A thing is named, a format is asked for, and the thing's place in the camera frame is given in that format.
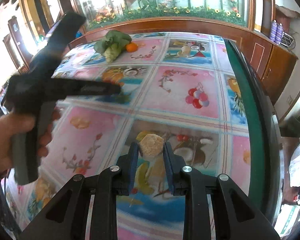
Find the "purple spray can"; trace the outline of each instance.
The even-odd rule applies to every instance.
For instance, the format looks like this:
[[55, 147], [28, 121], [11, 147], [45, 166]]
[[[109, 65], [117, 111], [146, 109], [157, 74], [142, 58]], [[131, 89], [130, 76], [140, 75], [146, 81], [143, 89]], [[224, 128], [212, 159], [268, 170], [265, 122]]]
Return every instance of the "purple spray can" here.
[[270, 31], [270, 36], [269, 36], [269, 39], [271, 41], [275, 41], [275, 36], [277, 34], [277, 28], [278, 28], [277, 22], [275, 20], [272, 21], [272, 23], [271, 23], [271, 31]]
[[277, 34], [275, 35], [275, 43], [280, 44], [283, 35], [283, 27], [282, 24], [278, 25]]

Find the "metal bolt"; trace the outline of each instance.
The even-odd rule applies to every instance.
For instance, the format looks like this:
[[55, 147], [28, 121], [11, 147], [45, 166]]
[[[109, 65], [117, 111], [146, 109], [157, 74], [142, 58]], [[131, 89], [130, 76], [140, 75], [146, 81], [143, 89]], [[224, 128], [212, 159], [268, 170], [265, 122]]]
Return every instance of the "metal bolt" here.
[[190, 166], [183, 166], [183, 167], [182, 167], [182, 170], [183, 170], [184, 172], [190, 172], [190, 171], [192, 171], [192, 168], [191, 168]]
[[226, 174], [220, 174], [219, 179], [221, 179], [223, 181], [227, 181], [229, 179], [229, 177]]
[[80, 180], [82, 180], [82, 178], [83, 178], [83, 175], [81, 175], [81, 174], [76, 174], [73, 176], [74, 181], [80, 181]]
[[118, 171], [120, 169], [120, 167], [118, 165], [113, 165], [110, 167], [111, 171]]

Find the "hand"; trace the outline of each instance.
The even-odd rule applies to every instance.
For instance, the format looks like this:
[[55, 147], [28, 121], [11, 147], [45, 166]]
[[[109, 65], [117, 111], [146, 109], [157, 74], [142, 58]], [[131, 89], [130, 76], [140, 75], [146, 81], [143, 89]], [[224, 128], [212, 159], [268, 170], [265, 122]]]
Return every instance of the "hand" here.
[[[59, 111], [54, 111], [52, 120], [60, 118]], [[35, 125], [35, 118], [28, 114], [10, 113], [0, 118], [0, 174], [13, 167], [11, 158], [11, 137], [18, 133], [25, 133], [32, 130]], [[47, 144], [52, 140], [52, 123], [47, 127], [46, 132], [40, 137], [37, 155], [45, 157], [48, 155]]]

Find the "floral tablecloth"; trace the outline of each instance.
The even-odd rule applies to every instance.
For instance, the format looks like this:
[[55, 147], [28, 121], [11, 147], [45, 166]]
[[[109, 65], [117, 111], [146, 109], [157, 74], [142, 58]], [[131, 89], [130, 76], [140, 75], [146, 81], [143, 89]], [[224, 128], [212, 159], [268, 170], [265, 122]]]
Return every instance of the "floral tablecloth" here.
[[[202, 173], [229, 174], [248, 194], [247, 119], [223, 39], [194, 33], [142, 33], [132, 39], [139, 49], [111, 64], [94, 51], [94, 43], [76, 47], [54, 73], [114, 82], [122, 92], [58, 104], [62, 117], [39, 179], [17, 186], [12, 170], [7, 180], [7, 201], [21, 230], [74, 174], [99, 174], [148, 133], [169, 141]], [[118, 238], [182, 239], [184, 203], [168, 191], [162, 157], [139, 158], [132, 193], [117, 197]]]

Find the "orange fruit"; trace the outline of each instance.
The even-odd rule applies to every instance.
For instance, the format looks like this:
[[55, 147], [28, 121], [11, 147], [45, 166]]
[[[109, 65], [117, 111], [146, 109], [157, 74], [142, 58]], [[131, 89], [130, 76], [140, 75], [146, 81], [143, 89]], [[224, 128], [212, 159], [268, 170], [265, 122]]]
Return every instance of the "orange fruit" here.
[[128, 45], [126, 45], [127, 52], [135, 52], [138, 49], [138, 45], [134, 42], [130, 42]]

